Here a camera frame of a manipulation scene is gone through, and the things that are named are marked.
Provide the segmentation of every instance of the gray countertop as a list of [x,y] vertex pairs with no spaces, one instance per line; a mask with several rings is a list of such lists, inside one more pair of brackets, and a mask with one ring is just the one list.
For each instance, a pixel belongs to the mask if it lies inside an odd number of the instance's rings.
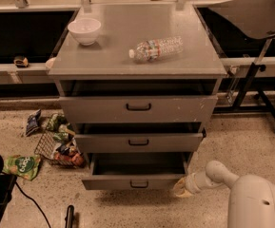
[[[58,79],[107,78],[212,78],[226,75],[223,64],[206,36],[193,6],[176,3],[95,4],[91,13],[102,30],[95,44],[79,45],[68,34],[49,75]],[[138,64],[128,51],[138,43],[182,36],[184,51],[151,63]]]

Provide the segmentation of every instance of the robotic arm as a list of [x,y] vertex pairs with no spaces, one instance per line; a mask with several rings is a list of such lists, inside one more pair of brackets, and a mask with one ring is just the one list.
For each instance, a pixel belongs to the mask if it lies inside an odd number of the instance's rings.
[[228,187],[228,228],[275,228],[275,185],[254,175],[238,177],[218,161],[210,161],[203,172],[179,181],[175,189],[190,194]]

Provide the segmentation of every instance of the chip bag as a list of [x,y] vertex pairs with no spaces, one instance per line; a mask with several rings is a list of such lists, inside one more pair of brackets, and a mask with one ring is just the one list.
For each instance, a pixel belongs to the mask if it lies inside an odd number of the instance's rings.
[[38,173],[40,161],[40,155],[30,157],[22,157],[20,155],[11,156],[4,160],[3,172],[31,181]]

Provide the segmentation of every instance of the bottle cap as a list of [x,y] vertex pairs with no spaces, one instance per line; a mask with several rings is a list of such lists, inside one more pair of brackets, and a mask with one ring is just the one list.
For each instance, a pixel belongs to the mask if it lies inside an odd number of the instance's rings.
[[128,54],[129,54],[129,57],[130,57],[130,58],[134,58],[134,57],[135,57],[135,51],[134,51],[133,49],[131,49],[131,50],[128,52]]

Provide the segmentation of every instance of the drawer cabinet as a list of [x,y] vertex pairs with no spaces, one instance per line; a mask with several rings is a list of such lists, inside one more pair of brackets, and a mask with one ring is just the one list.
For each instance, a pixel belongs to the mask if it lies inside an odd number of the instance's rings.
[[[183,10],[91,6],[77,17],[102,21],[98,40],[82,47],[69,34],[49,72],[88,157],[82,182],[88,190],[170,189],[202,142],[225,69],[188,1]],[[184,42],[178,55],[145,64],[128,57],[145,39],[173,35]]]

